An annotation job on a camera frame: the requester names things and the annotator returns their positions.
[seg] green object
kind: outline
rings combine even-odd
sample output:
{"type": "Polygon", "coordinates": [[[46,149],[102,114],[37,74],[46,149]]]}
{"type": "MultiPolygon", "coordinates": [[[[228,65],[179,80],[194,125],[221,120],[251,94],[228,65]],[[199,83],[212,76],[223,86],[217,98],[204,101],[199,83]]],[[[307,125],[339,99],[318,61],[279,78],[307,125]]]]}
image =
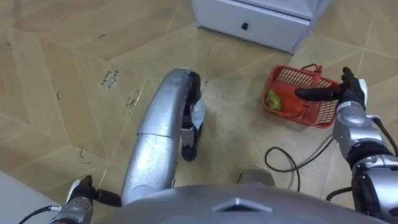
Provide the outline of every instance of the green object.
{"type": "Polygon", "coordinates": [[[269,108],[279,111],[282,108],[279,96],[273,90],[268,90],[266,97],[266,104],[269,108]]]}

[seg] tiled floor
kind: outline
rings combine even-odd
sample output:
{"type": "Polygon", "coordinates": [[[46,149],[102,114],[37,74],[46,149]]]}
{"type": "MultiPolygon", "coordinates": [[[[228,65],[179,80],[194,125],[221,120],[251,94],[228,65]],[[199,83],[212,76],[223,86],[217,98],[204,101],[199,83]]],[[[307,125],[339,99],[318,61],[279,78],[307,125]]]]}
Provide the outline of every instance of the tiled floor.
{"type": "MultiPolygon", "coordinates": [[[[271,146],[299,162],[330,135],[263,112],[259,95],[278,64],[319,63],[335,80],[349,66],[368,81],[368,111],[398,139],[397,0],[334,0],[293,57],[197,29],[189,0],[7,0],[0,18],[0,170],[58,202],[86,174],[120,191],[137,125],[180,66],[207,83],[207,114],[199,155],[179,159],[177,185],[232,183],[249,166],[265,167],[271,146]],[[107,71],[118,71],[111,88],[107,71]]],[[[302,192],[316,197],[349,185],[336,144],[301,173],[302,192]]],[[[295,189],[292,174],[274,178],[295,189]]],[[[350,198],[334,202],[352,207],[350,198]]],[[[110,210],[97,205],[96,218],[110,210]]]]}

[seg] red basket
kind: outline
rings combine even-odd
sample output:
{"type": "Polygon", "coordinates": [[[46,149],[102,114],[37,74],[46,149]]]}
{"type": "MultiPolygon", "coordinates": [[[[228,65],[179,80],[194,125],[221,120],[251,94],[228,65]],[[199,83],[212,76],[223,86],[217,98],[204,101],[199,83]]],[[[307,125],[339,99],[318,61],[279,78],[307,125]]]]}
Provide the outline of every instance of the red basket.
{"type": "Polygon", "coordinates": [[[335,120],[337,101],[309,102],[299,99],[294,91],[298,88],[329,87],[338,88],[338,83],[322,77],[322,66],[307,65],[301,70],[278,65],[267,79],[262,93],[262,105],[265,110],[306,126],[328,128],[335,120]],[[280,99],[282,105],[279,111],[266,105],[266,96],[269,90],[273,90],[280,99]]]}

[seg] wire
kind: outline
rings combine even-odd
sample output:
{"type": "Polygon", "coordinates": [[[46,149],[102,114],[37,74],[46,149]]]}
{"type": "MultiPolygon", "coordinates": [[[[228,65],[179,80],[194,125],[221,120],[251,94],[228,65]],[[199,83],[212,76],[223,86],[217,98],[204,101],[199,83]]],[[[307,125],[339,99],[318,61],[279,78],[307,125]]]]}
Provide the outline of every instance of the wire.
{"type": "Polygon", "coordinates": [[[264,155],[264,162],[266,163],[266,165],[267,165],[268,168],[270,168],[271,170],[276,171],[276,172],[286,173],[286,172],[294,172],[294,171],[296,171],[296,173],[297,173],[297,192],[300,192],[300,188],[301,188],[301,176],[300,176],[299,169],[305,167],[305,166],[308,165],[310,162],[314,161],[314,159],[316,159],[318,156],[320,156],[320,155],[329,147],[329,145],[330,145],[332,142],[333,142],[333,138],[331,138],[331,139],[328,141],[328,143],[325,145],[325,147],[323,147],[317,154],[315,154],[313,157],[308,158],[305,162],[301,163],[300,165],[297,165],[297,164],[296,164],[296,162],[293,160],[292,156],[290,156],[289,153],[287,153],[284,149],[282,149],[282,148],[280,148],[280,147],[277,147],[277,146],[271,147],[271,148],[269,148],[269,149],[266,151],[266,154],[264,155]],[[278,151],[280,151],[281,153],[283,153],[283,154],[288,158],[288,160],[293,164],[293,168],[291,168],[291,169],[286,169],[286,170],[281,170],[281,169],[277,169],[277,168],[271,166],[271,165],[268,163],[268,155],[269,155],[269,153],[272,152],[273,150],[278,150],[278,151]]]}
{"type": "Polygon", "coordinates": [[[377,116],[372,117],[373,122],[380,128],[381,132],[386,136],[388,141],[391,143],[391,146],[396,154],[398,156],[398,147],[394,139],[391,137],[390,133],[388,133],[387,129],[384,127],[383,123],[381,122],[381,119],[377,116]]]}
{"type": "Polygon", "coordinates": [[[48,212],[48,211],[51,211],[51,210],[52,210],[52,206],[51,205],[39,208],[36,211],[30,213],[28,216],[26,216],[22,221],[19,222],[19,224],[25,223],[28,219],[32,218],[35,215],[38,215],[38,214],[43,213],[43,212],[48,212]]]}
{"type": "Polygon", "coordinates": [[[350,192],[350,191],[352,191],[352,190],[353,190],[353,189],[352,189],[351,187],[346,187],[346,188],[343,188],[343,189],[335,190],[334,192],[332,192],[332,193],[328,194],[328,196],[326,196],[326,200],[330,202],[330,200],[331,200],[334,196],[339,195],[339,194],[342,194],[342,193],[350,192]]]}

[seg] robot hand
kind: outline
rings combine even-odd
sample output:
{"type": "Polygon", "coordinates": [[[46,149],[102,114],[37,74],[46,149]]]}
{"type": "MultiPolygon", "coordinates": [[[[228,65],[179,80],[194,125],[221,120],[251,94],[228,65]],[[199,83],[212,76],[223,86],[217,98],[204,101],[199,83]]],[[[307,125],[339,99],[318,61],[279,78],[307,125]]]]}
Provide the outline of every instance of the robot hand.
{"type": "Polygon", "coordinates": [[[94,200],[106,205],[121,207],[121,198],[118,194],[95,189],[93,178],[88,175],[72,184],[66,204],[60,207],[57,215],[50,223],[91,223],[94,200]]]}
{"type": "Polygon", "coordinates": [[[352,170],[351,189],[355,209],[361,213],[398,222],[398,158],[388,150],[375,122],[397,151],[394,140],[379,116],[366,113],[368,89],[344,67],[339,89],[298,89],[296,95],[307,101],[338,100],[333,138],[352,170]]]}

